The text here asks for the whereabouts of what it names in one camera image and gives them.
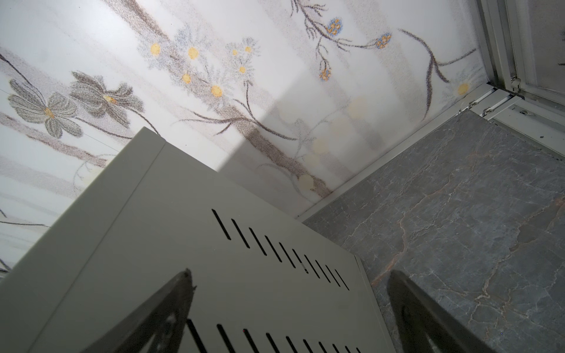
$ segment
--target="wall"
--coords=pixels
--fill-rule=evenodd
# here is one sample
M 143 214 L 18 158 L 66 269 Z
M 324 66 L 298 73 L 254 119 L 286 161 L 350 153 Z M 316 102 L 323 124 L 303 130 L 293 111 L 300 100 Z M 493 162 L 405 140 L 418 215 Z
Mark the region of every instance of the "wall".
M 565 347 L 565 164 L 466 111 L 305 224 L 358 255 L 398 352 L 400 270 L 496 352 Z
M 292 216 L 486 81 L 465 1 L 3 1 L 0 258 L 141 127 Z

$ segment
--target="wallpaper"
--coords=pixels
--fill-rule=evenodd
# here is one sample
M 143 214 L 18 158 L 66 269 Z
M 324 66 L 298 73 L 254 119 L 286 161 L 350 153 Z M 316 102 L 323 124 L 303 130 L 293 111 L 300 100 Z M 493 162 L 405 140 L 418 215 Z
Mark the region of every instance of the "wallpaper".
M 5 0 L 0 258 L 142 127 L 298 216 L 486 82 L 463 0 Z

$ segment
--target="yellow flower center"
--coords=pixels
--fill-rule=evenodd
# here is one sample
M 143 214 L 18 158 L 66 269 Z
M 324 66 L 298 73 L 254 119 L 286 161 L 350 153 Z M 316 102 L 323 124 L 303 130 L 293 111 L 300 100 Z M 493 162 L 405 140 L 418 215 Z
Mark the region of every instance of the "yellow flower center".
M 461 84 L 461 85 L 457 88 L 457 94 L 463 95 L 463 94 L 467 93 L 468 90 L 469 90 L 469 85 L 468 85 L 468 84 Z
M 188 57 L 189 57 L 190 59 L 193 59 L 193 60 L 196 59 L 196 58 L 198 57 L 198 54 L 199 54 L 199 53 L 198 53 L 198 49 L 196 49 L 195 47 L 191 47 L 191 48 L 188 50 Z
M 43 110 L 43 112 L 45 112 L 45 115 L 47 115 L 48 117 L 50 117 L 51 119 L 55 118 L 55 114 L 53 114 L 53 112 L 51 111 L 51 109 L 49 108 L 45 108 Z
M 214 95 L 214 97 L 220 98 L 222 95 L 220 86 L 216 86 L 216 85 L 212 86 L 210 92 L 212 92 L 212 95 Z
M 155 43 L 151 46 L 149 50 L 151 51 L 151 54 L 153 54 L 153 56 L 158 56 L 159 53 L 161 53 L 161 45 Z
M 108 103 L 113 103 L 113 104 L 117 104 L 118 101 L 113 99 L 112 97 L 110 97 L 109 95 L 103 95 L 104 99 L 106 100 L 106 102 Z

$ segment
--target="floor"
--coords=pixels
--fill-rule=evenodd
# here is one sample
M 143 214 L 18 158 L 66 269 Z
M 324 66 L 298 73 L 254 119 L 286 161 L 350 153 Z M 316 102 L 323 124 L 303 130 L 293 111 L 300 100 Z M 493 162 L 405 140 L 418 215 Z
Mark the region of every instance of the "floor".
M 470 111 L 305 224 L 361 257 L 398 352 L 391 269 L 497 352 L 565 350 L 565 162 Z

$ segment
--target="marble tile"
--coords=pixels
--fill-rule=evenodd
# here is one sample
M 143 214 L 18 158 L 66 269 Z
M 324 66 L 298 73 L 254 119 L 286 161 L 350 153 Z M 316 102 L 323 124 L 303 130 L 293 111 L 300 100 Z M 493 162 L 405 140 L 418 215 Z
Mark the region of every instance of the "marble tile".
M 305 222 L 386 293 L 412 278 L 500 353 L 565 350 L 565 164 L 467 111 Z

